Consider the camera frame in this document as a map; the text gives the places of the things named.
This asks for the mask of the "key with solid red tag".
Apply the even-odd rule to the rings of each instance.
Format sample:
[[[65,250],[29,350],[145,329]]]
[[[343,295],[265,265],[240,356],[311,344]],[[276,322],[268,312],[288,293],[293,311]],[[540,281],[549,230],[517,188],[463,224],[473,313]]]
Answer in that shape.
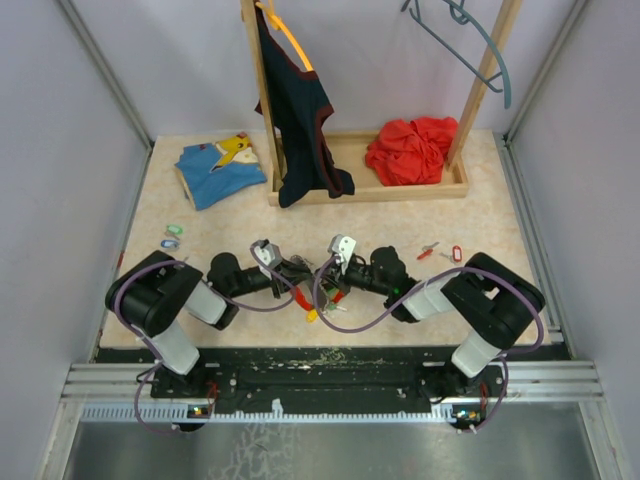
[[[438,242],[434,242],[433,244],[430,244],[430,245],[425,245],[422,248],[421,253],[416,257],[416,259],[417,260],[423,260],[423,259],[427,258],[428,256],[432,255],[438,245],[439,245]]]

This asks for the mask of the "keys with coloured tags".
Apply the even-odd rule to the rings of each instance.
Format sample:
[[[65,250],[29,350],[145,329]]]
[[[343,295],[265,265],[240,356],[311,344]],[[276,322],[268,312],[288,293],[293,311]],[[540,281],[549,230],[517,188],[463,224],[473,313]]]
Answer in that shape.
[[[311,298],[307,301],[308,308],[306,314],[306,322],[314,323],[319,319],[319,311],[325,316],[333,310],[343,310],[340,307],[340,302],[344,299],[346,293],[334,287],[329,289],[319,286],[316,295],[311,295]]]

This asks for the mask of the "metal key organizer red handle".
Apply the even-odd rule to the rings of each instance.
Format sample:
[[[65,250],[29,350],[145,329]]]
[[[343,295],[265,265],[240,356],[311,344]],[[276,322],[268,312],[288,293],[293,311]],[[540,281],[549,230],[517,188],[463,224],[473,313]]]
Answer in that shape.
[[[295,302],[306,312],[311,312],[313,310],[312,301],[307,298],[302,288],[303,285],[308,284],[312,277],[310,263],[300,255],[293,255],[288,260],[285,273],[295,286]]]

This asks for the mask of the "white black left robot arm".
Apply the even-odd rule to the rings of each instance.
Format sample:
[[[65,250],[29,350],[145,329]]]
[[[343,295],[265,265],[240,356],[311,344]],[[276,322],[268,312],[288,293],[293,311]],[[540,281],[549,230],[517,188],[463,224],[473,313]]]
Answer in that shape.
[[[106,294],[106,308],[143,341],[173,374],[174,387],[186,396],[197,396],[206,389],[208,373],[199,350],[180,326],[180,312],[222,331],[240,309],[250,308],[239,304],[239,297],[269,290],[276,298],[288,293],[294,300],[295,286],[310,278],[304,263],[284,259],[274,244],[260,241],[251,253],[254,267],[243,269],[234,254],[223,252],[213,257],[204,274],[156,250],[114,282]]]

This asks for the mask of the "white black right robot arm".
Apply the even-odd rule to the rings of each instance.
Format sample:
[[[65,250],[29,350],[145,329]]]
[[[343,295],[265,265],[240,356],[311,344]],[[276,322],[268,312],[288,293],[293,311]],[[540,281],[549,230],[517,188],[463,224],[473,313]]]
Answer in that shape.
[[[446,372],[448,387],[461,396],[481,385],[482,371],[514,347],[531,323],[540,321],[546,305],[537,287],[483,252],[424,281],[407,273],[392,246],[375,249],[369,261],[341,247],[330,252],[330,259],[316,271],[314,295],[321,283],[327,283],[344,292],[356,288],[385,298],[379,319],[359,328],[335,326],[335,331],[360,333],[388,316],[414,324],[455,312],[467,322],[470,332],[454,350]]]

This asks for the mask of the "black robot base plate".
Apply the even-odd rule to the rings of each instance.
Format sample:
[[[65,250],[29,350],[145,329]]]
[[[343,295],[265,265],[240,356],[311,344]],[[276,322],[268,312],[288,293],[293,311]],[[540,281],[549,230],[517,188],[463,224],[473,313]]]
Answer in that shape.
[[[287,414],[431,413],[446,402],[568,401],[572,381],[565,348],[543,346],[493,360],[468,379],[449,364],[451,346],[205,348],[202,367],[186,377],[151,372],[143,349],[99,349],[100,365],[131,364],[154,400],[201,400],[222,414],[267,413],[279,401]]]

